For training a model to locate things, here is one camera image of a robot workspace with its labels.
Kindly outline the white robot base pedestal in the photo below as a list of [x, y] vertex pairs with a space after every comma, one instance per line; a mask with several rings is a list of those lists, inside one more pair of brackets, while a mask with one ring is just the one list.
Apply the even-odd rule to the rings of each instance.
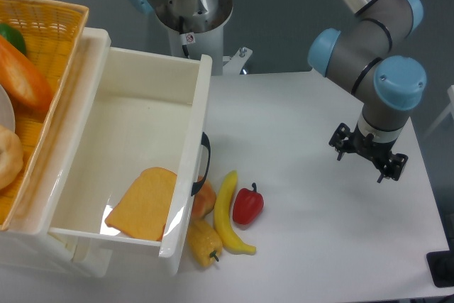
[[253, 50], [245, 46], [224, 54], [224, 27], [233, 13], [233, 0], [168, 0], [155, 10], [167, 30], [171, 55], [212, 59], [212, 75], [244, 75]]

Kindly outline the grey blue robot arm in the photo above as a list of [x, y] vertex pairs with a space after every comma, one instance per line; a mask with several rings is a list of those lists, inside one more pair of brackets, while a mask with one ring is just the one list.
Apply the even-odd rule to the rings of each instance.
[[[223, 53], [223, 27], [232, 0], [129, 0], [141, 13], [154, 13], [166, 28], [172, 54], [197, 59], [209, 55], [214, 75], [241, 72], [251, 51]], [[392, 152], [426, 86], [424, 68], [392, 50], [423, 19], [420, 0], [343, 0], [358, 18], [347, 33], [329, 28], [311, 44], [308, 64], [363, 104], [355, 128], [341, 124], [329, 143], [339, 156], [369, 160], [381, 178], [398, 180], [407, 156]]]

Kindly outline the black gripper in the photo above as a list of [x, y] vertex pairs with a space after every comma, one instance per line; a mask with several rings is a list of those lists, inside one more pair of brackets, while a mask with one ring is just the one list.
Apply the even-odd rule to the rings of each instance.
[[345, 123], [339, 124], [328, 144], [337, 152], [337, 161], [344, 154], [354, 152], [372, 162], [380, 172], [377, 183], [381, 183], [383, 179], [398, 181], [408, 161], [405, 154], [391, 153], [394, 141], [374, 141], [371, 133], [364, 136], [357, 128], [352, 132]]

